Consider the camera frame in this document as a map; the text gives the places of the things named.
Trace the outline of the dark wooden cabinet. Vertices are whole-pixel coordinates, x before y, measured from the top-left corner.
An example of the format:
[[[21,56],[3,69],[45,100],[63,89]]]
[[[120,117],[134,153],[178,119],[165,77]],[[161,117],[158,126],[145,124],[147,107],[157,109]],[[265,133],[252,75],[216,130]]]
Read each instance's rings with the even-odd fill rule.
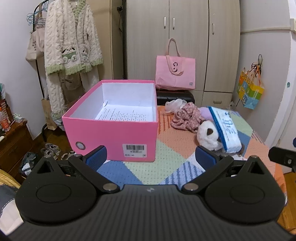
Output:
[[[24,155],[33,147],[33,139],[27,122],[24,120],[21,123],[13,123],[1,141],[1,170],[10,174],[20,183],[23,182],[23,177],[19,173],[19,167]]]

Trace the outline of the colourful hanging gift bag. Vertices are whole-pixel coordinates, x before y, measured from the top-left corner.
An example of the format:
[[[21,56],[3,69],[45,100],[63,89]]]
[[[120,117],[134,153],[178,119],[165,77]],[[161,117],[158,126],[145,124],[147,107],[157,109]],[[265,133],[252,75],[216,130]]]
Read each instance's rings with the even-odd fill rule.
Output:
[[[254,110],[264,93],[264,85],[261,80],[262,54],[259,54],[258,61],[252,63],[251,69],[242,70],[237,86],[238,97],[245,108]]]

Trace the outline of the black suitcase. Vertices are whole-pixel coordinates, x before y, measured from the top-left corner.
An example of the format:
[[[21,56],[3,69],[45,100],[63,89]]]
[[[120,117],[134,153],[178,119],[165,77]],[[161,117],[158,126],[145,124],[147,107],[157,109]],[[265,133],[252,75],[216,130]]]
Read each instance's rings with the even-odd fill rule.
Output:
[[[164,106],[166,102],[170,102],[176,99],[183,99],[186,102],[195,103],[194,96],[189,90],[165,90],[156,89],[157,105]]]

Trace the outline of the colourful patchwork blanket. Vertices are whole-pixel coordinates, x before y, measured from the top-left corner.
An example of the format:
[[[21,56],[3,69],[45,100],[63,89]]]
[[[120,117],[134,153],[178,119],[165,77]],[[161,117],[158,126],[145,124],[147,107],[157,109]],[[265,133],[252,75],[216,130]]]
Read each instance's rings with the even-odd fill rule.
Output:
[[[182,187],[201,175],[204,169],[195,158],[196,135],[189,131],[172,128],[172,117],[165,115],[164,110],[163,106],[158,106],[159,125],[154,162],[107,160],[98,168],[98,173],[119,187],[125,184],[175,184]],[[269,148],[238,112],[231,111],[230,116],[238,130],[241,143],[244,145],[243,154],[234,156],[234,159],[245,161],[251,155],[259,156],[283,193],[286,194],[287,187],[282,169],[280,165],[269,160]]]

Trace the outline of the white panda plush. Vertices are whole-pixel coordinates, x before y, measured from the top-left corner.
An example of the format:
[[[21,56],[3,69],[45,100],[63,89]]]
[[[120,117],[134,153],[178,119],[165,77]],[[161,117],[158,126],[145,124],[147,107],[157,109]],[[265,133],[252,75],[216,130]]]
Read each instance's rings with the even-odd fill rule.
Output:
[[[223,147],[217,128],[211,120],[203,121],[198,128],[196,138],[202,147],[210,151],[218,151]]]

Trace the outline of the sneaker pair on floor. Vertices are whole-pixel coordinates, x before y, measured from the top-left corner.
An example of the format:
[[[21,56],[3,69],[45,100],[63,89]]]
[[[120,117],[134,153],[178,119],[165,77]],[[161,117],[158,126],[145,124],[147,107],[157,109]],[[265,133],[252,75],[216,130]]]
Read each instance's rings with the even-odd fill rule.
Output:
[[[58,145],[46,143],[45,147],[41,149],[41,154],[45,158],[53,157],[55,160],[68,160],[69,157],[75,155],[75,152],[71,150],[70,152],[61,155],[61,149]]]

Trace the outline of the pink floral fabric scrunchie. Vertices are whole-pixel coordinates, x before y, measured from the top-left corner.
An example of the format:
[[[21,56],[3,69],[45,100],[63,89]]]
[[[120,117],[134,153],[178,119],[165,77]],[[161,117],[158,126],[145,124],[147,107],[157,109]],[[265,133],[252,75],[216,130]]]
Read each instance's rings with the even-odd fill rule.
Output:
[[[177,130],[197,133],[200,125],[205,121],[199,108],[189,102],[174,113],[171,126]]]

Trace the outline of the brown paper bag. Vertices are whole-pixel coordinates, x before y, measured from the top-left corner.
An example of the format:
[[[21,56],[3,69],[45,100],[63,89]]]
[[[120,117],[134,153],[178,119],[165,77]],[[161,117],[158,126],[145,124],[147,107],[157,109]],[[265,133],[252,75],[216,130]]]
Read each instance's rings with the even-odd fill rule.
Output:
[[[42,99],[41,103],[42,103],[42,107],[43,107],[43,111],[44,111],[44,116],[46,119],[47,128],[54,131],[58,126],[56,125],[56,123],[52,119],[50,102],[49,102],[49,100]]]

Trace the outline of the pink tote bag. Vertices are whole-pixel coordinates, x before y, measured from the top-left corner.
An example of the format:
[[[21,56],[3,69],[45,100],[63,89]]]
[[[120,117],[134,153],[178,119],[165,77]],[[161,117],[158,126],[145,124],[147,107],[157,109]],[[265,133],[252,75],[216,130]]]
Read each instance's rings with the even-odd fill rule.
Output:
[[[166,90],[194,90],[196,83],[196,59],[170,56],[167,45],[164,56],[156,58],[156,88]]]

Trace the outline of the pink cardboard box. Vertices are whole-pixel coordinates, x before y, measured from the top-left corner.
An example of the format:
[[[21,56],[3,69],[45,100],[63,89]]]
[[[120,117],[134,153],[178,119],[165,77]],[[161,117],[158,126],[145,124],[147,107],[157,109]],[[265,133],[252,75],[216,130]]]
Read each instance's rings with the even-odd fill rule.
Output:
[[[152,122],[95,120],[103,103],[153,107]],[[158,110],[153,80],[101,80],[62,116],[71,148],[86,155],[99,146],[112,161],[153,162],[156,158]]]

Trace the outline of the white sheer hair scrunchie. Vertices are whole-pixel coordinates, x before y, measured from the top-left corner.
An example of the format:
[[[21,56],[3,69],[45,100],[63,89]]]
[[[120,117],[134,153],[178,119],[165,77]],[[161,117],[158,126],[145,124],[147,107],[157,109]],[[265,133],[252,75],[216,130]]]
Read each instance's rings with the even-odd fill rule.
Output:
[[[183,99],[176,99],[172,101],[167,101],[165,104],[165,112],[166,113],[175,113],[182,107],[184,107],[187,104],[187,102]]]

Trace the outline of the printed paper sheet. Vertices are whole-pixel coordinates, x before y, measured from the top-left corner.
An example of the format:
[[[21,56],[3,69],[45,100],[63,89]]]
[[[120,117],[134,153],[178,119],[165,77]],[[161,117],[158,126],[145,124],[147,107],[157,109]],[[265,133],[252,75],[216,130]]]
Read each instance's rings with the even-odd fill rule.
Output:
[[[152,122],[156,120],[156,111],[150,106],[118,105],[105,101],[95,120]]]

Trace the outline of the beige wooden wardrobe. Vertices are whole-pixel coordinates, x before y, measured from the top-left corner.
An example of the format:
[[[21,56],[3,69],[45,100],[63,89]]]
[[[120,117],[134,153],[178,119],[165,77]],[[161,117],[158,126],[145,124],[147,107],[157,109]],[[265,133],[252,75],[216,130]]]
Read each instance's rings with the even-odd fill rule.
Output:
[[[126,1],[125,35],[128,79],[153,80],[157,56],[165,52],[194,58],[196,105],[229,106],[239,58],[239,1]]]

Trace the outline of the lilac plush toy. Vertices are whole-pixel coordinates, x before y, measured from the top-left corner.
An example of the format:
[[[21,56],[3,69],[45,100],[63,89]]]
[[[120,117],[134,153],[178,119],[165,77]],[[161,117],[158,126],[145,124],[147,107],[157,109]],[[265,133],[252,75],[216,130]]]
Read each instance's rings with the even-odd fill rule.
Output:
[[[213,116],[211,115],[211,112],[209,110],[208,107],[200,107],[199,108],[199,112],[201,114],[201,117],[205,120],[205,121],[214,121],[213,120]]]

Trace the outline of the blue white tissue pack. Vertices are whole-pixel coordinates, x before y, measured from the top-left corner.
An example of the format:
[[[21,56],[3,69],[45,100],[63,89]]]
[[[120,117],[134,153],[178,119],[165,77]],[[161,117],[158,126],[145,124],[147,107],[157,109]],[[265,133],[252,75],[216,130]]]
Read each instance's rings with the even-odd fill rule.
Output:
[[[238,153],[241,150],[242,145],[237,128],[230,116],[230,112],[228,110],[212,106],[209,106],[208,109],[216,125],[225,153]]]

